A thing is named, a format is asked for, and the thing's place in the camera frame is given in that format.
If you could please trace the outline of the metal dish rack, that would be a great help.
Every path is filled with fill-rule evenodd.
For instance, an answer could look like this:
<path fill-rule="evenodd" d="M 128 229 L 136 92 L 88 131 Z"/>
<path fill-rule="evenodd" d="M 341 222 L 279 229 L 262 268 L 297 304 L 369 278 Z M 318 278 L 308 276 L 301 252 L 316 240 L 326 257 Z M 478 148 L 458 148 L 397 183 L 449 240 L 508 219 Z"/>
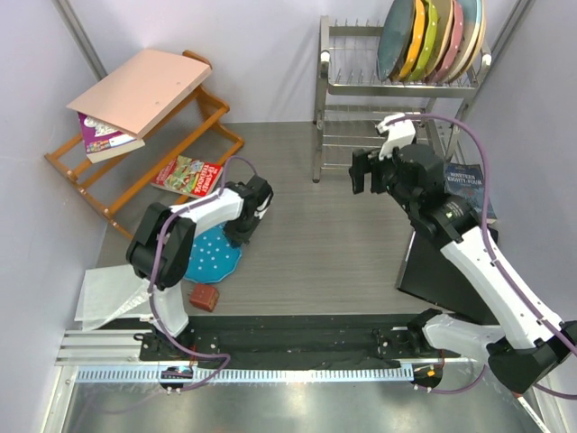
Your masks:
<path fill-rule="evenodd" d="M 379 148 L 375 126 L 388 115 L 441 112 L 441 105 L 454 99 L 460 104 L 455 116 L 464 120 L 490 70 L 490 47 L 483 43 L 466 72 L 450 84 L 381 82 L 377 71 L 380 33 L 379 23 L 340 25 L 327 15 L 320 18 L 314 182 L 320 181 L 325 170 L 346 168 L 352 150 Z"/>

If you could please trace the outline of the blue dotted plate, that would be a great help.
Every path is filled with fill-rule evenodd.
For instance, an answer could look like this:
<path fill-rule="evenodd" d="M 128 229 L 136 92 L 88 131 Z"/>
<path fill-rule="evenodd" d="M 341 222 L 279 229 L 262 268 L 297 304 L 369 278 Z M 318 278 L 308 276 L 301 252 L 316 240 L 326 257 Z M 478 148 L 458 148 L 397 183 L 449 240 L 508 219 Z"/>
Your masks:
<path fill-rule="evenodd" d="M 214 284 L 235 272 L 243 256 L 240 246 L 233 246 L 224 233 L 224 224 L 195 237 L 191 247 L 186 281 Z"/>

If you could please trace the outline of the dark blue-grey plate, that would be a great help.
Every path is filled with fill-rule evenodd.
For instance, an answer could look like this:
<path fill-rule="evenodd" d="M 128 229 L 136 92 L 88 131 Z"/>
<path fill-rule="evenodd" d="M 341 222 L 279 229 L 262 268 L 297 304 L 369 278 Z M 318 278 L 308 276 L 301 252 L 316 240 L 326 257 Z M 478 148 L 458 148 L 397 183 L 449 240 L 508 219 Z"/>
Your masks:
<path fill-rule="evenodd" d="M 400 72 L 411 42 L 415 19 L 415 2 L 395 0 L 382 27 L 377 52 L 379 80 L 384 82 Z"/>

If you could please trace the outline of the orange dotted plate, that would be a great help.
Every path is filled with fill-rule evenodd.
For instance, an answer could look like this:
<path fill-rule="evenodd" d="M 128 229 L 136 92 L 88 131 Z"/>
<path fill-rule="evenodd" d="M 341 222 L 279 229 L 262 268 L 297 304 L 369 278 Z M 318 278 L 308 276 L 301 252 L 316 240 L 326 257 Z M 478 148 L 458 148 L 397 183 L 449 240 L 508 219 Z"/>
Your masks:
<path fill-rule="evenodd" d="M 398 78 L 400 80 L 407 79 L 413 68 L 416 66 L 417 58 L 424 39 L 424 33 L 426 27 L 425 6 L 421 0 L 415 0 L 414 6 L 415 6 L 415 18 L 413 23 L 411 42 L 408 46 L 405 63 L 403 64 L 398 74 Z"/>

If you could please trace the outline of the green dotted plate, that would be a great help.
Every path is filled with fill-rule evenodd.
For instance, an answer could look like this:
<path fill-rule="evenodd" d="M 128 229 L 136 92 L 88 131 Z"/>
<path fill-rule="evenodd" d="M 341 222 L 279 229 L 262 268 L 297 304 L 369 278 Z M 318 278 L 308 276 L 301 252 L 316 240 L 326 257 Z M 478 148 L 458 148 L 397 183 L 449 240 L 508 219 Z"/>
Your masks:
<path fill-rule="evenodd" d="M 416 65 L 408 76 L 408 81 L 411 82 L 420 81 L 425 76 L 426 65 L 433 52 L 438 28 L 438 12 L 433 2 L 424 0 L 423 6 L 426 13 L 425 29 Z"/>

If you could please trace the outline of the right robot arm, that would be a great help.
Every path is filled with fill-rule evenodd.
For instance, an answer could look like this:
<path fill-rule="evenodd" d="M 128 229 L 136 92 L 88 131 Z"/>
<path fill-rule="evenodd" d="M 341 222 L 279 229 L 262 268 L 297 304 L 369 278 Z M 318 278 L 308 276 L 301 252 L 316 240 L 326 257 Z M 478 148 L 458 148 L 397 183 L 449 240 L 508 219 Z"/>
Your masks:
<path fill-rule="evenodd" d="M 353 193 L 389 194 L 423 237 L 472 285 L 497 320 L 493 326 L 428 309 L 408 323 L 412 353 L 447 350 L 487 365 L 510 391 L 526 392 L 563 363 L 576 346 L 576 324 L 540 303 L 511 270 L 475 209 L 444 186 L 444 162 L 423 144 L 390 153 L 356 150 L 349 169 Z"/>

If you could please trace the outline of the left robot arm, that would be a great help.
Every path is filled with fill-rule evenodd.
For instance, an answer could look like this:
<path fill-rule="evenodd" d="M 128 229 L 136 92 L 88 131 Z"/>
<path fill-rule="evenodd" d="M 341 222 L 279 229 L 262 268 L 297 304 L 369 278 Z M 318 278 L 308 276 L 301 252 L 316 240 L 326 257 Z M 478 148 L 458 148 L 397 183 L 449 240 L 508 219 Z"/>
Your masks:
<path fill-rule="evenodd" d="M 184 205 L 146 209 L 126 260 L 150 284 L 153 323 L 164 333 L 160 348 L 171 359 L 185 358 L 192 347 L 183 332 L 188 314 L 180 282 L 219 282 L 232 273 L 272 198 L 269 182 L 254 175 Z"/>

